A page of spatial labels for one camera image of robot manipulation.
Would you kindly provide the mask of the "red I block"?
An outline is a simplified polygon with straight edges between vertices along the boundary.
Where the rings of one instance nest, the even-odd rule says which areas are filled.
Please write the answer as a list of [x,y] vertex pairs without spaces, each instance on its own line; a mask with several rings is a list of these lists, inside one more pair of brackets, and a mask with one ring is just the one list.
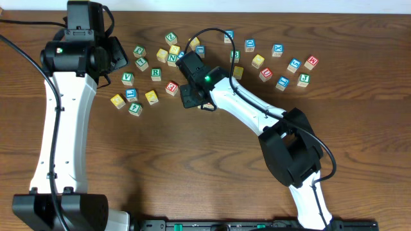
[[211,103],[206,103],[206,104],[203,104],[203,105],[199,105],[198,108],[199,108],[199,109],[201,109],[201,108],[203,108],[203,109],[208,108],[208,109],[210,109],[210,110],[214,110],[214,106],[213,106]]

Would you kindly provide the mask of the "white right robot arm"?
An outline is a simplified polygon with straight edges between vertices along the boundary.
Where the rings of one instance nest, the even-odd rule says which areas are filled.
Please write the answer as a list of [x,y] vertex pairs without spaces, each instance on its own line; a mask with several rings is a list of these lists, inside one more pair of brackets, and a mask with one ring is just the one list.
[[320,187],[320,159],[323,150],[305,114],[297,108],[287,112],[259,99],[221,67],[205,65],[191,51],[177,60],[186,77],[180,87],[184,108],[206,103],[239,119],[257,136],[268,170],[288,187],[297,207],[297,219],[307,229],[330,227]]

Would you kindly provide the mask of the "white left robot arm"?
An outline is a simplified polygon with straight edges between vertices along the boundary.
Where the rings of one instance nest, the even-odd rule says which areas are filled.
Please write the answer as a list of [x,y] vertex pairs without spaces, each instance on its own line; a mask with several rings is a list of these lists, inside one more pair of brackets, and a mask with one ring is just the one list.
[[104,26],[109,9],[69,1],[63,30],[41,51],[36,68],[45,79],[42,147],[28,194],[13,197],[13,213],[33,230],[133,230],[125,211],[109,208],[103,194],[88,192],[87,128],[99,78],[128,64]]

